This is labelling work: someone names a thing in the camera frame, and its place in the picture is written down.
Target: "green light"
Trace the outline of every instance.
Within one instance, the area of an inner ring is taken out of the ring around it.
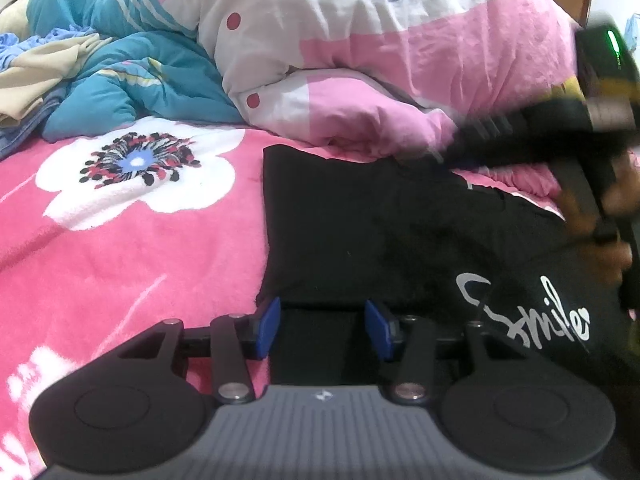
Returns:
[[[616,51],[616,54],[620,54],[620,46],[618,44],[618,40],[616,39],[616,35],[613,33],[613,30],[610,30],[608,33],[609,39],[611,40],[611,45],[613,46],[613,50]]]

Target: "bed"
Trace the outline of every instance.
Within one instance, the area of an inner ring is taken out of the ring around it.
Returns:
[[[467,116],[579,92],[575,24],[551,0],[14,6],[0,32],[73,25],[101,43],[0,162],[1,480],[44,466],[28,412],[52,382],[158,320],[203,326],[255,308],[265,147],[415,154]],[[462,175],[559,215],[544,167]],[[260,391],[268,362],[252,373]],[[206,390],[206,367],[189,380]]]

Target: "ribbed gray surface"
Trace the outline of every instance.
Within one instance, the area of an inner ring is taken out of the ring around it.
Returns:
[[[531,480],[466,457],[429,414],[387,402],[374,386],[271,386],[225,406],[185,453],[143,472],[94,476],[53,467],[42,480]],[[547,479],[603,480],[591,467]]]

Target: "folded black clothing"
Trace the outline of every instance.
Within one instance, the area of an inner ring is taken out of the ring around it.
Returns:
[[[284,311],[274,383],[374,380],[366,300],[447,326],[480,319],[594,382],[625,352],[617,291],[587,272],[553,212],[427,163],[264,152],[268,263]]]

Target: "beige cloth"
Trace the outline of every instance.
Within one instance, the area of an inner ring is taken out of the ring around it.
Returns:
[[[27,21],[27,4],[29,0],[18,0],[0,12],[0,34],[12,32],[20,41],[30,37]]]
[[[0,127],[15,126],[63,79],[75,77],[86,59],[113,38],[99,34],[52,41],[12,60],[0,73]]]

